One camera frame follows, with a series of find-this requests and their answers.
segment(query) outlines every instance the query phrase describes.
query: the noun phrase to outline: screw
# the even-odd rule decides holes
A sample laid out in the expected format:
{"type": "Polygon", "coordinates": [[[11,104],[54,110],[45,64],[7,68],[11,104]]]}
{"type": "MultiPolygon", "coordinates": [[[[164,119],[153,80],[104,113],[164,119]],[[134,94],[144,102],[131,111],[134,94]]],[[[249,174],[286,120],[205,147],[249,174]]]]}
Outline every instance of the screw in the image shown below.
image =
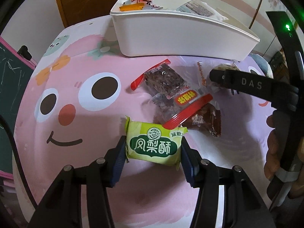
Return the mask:
{"type": "Polygon", "coordinates": [[[210,163],[210,161],[207,160],[207,159],[202,159],[201,160],[201,164],[203,164],[203,165],[208,165],[209,163],[210,163]]]}
{"type": "Polygon", "coordinates": [[[72,169],[72,166],[71,165],[66,165],[65,167],[63,167],[63,170],[64,171],[70,171],[72,169]]]}
{"type": "Polygon", "coordinates": [[[96,160],[97,164],[103,164],[104,162],[105,162],[104,158],[99,158],[99,159],[96,160]]]}
{"type": "Polygon", "coordinates": [[[234,167],[234,170],[237,171],[237,172],[241,172],[243,169],[242,169],[241,166],[236,165],[236,166],[234,167]]]}

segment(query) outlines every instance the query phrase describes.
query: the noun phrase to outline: finger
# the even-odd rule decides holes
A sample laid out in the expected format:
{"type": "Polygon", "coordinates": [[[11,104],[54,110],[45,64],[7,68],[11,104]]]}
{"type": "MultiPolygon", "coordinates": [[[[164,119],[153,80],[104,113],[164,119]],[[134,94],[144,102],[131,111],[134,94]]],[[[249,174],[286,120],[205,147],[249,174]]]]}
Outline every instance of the finger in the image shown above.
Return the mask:
{"type": "Polygon", "coordinates": [[[297,181],[295,181],[294,184],[292,185],[288,196],[289,198],[293,199],[302,195],[304,195],[304,167],[303,166],[300,171],[299,177],[297,181]]]}
{"type": "Polygon", "coordinates": [[[274,173],[268,168],[267,164],[264,165],[264,174],[265,177],[269,180],[273,177],[274,173]]]}
{"type": "Polygon", "coordinates": [[[267,146],[268,146],[268,152],[271,154],[275,154],[278,151],[279,144],[276,137],[275,130],[272,130],[267,138],[267,146]]]}
{"type": "Polygon", "coordinates": [[[301,139],[298,147],[298,157],[302,162],[304,162],[304,138],[301,139]]]}
{"type": "Polygon", "coordinates": [[[276,154],[270,154],[267,152],[265,165],[271,172],[275,173],[280,168],[280,161],[278,159],[278,156],[276,154]]]}
{"type": "Polygon", "coordinates": [[[270,115],[269,117],[267,117],[266,123],[267,123],[267,125],[268,125],[269,127],[271,127],[271,128],[274,128],[274,127],[275,127],[275,124],[274,124],[274,122],[273,122],[273,116],[272,116],[272,115],[270,115]]]}

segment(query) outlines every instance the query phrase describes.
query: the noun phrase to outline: orange snack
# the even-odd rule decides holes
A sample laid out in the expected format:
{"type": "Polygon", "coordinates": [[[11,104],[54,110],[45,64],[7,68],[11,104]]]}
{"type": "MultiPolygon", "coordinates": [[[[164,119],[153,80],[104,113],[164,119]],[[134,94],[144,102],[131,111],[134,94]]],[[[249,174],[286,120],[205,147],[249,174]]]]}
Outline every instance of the orange snack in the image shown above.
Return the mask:
{"type": "Polygon", "coordinates": [[[145,6],[144,3],[134,3],[134,4],[130,4],[130,5],[121,6],[121,7],[119,7],[119,9],[121,12],[142,10],[144,6],[145,6]]]}

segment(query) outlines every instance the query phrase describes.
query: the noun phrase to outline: white plastic box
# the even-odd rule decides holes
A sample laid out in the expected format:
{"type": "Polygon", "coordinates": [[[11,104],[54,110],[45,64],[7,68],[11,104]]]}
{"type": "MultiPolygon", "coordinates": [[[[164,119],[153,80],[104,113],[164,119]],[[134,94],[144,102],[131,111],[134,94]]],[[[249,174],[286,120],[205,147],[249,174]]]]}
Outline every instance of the white plastic box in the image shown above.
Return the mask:
{"type": "Polygon", "coordinates": [[[225,21],[174,11],[190,0],[153,0],[169,10],[120,12],[118,0],[110,15],[122,54],[197,55],[242,61],[260,39],[245,25],[220,9],[225,21]]]}

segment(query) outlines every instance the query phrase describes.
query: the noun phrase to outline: black cable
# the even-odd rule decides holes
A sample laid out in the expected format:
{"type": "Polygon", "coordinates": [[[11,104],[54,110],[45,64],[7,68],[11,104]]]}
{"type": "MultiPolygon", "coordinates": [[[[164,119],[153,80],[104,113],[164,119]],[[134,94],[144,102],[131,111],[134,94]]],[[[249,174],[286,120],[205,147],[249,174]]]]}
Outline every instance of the black cable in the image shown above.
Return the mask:
{"type": "Polygon", "coordinates": [[[16,142],[15,142],[13,133],[11,132],[8,123],[5,121],[5,119],[3,118],[3,116],[1,114],[0,114],[0,124],[4,128],[6,134],[9,138],[10,144],[12,146],[12,150],[13,150],[13,154],[14,154],[14,157],[15,157],[16,165],[17,165],[17,168],[18,168],[18,171],[19,171],[19,174],[20,174],[21,181],[24,185],[26,194],[27,194],[29,200],[31,201],[33,207],[36,209],[37,208],[37,203],[36,203],[36,201],[33,197],[33,194],[31,193],[31,190],[29,189],[28,183],[26,181],[24,171],[22,169],[22,165],[21,165],[20,158],[19,158],[19,155],[18,155],[18,150],[17,150],[17,146],[16,146],[16,142]]]}
{"type": "Polygon", "coordinates": [[[253,18],[252,18],[252,21],[251,21],[251,23],[250,23],[250,26],[248,27],[249,29],[251,29],[253,23],[255,22],[255,19],[256,19],[256,17],[257,17],[257,14],[259,13],[259,10],[260,10],[262,1],[263,1],[263,0],[260,0],[259,5],[258,5],[257,8],[256,8],[256,11],[255,11],[255,14],[254,14],[254,16],[253,16],[253,18]]]}
{"type": "Polygon", "coordinates": [[[277,36],[275,36],[275,37],[273,38],[273,40],[271,41],[270,45],[268,46],[267,50],[266,50],[265,53],[262,55],[262,57],[266,54],[266,52],[268,51],[269,47],[272,45],[272,43],[273,43],[273,41],[275,40],[276,37],[277,37],[277,36]]]}

